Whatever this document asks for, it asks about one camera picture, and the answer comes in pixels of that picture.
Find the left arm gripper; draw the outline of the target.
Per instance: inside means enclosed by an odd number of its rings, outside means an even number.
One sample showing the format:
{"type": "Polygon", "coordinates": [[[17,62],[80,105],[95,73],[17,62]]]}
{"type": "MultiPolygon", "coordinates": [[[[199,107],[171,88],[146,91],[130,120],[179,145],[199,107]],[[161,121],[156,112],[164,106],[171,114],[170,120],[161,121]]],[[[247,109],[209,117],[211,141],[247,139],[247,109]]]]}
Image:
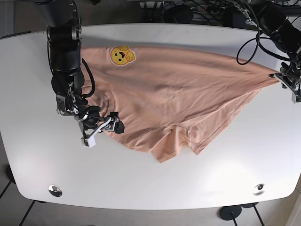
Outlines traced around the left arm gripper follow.
{"type": "Polygon", "coordinates": [[[301,93],[301,72],[300,70],[294,70],[291,65],[281,66],[280,72],[270,73],[269,78],[277,79],[282,88],[290,89],[292,94],[301,93]]]}

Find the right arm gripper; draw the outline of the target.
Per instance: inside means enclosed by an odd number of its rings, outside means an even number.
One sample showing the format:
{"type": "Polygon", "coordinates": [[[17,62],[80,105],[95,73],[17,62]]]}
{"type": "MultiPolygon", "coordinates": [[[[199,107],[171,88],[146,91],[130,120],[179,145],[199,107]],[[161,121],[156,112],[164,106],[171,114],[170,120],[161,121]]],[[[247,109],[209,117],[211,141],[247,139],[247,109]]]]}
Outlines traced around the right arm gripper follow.
{"type": "Polygon", "coordinates": [[[110,112],[106,117],[85,114],[85,116],[79,120],[79,128],[84,138],[94,137],[103,130],[116,134],[122,134],[125,130],[123,122],[119,121],[118,112],[110,112]]]}

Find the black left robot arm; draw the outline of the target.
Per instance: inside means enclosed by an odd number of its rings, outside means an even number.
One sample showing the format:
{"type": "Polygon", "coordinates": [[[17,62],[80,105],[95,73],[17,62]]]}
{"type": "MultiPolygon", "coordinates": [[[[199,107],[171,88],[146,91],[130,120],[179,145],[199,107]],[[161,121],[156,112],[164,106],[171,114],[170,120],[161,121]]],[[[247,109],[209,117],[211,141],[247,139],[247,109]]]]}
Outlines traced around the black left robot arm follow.
{"type": "Polygon", "coordinates": [[[250,59],[260,48],[266,54],[281,60],[280,72],[270,74],[281,82],[282,88],[292,92],[293,101],[301,101],[301,32],[293,26],[287,16],[271,1],[260,0],[249,4],[246,0],[233,0],[232,4],[257,28],[254,38],[256,47],[250,59]],[[261,45],[261,35],[271,40],[287,57],[273,53],[261,45]]]}

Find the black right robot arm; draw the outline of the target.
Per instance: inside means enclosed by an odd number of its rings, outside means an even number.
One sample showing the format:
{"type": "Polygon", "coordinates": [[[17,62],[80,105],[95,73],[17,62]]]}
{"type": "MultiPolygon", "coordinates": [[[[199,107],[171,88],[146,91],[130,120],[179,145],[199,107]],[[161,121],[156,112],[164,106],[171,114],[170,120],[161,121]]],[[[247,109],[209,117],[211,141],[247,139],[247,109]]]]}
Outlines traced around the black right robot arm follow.
{"type": "Polygon", "coordinates": [[[79,123],[86,143],[103,130],[121,134],[124,124],[117,112],[101,117],[98,106],[87,98],[95,92],[95,80],[81,57],[81,18],[72,0],[34,0],[47,24],[48,63],[51,85],[56,94],[57,112],[79,123]]]}

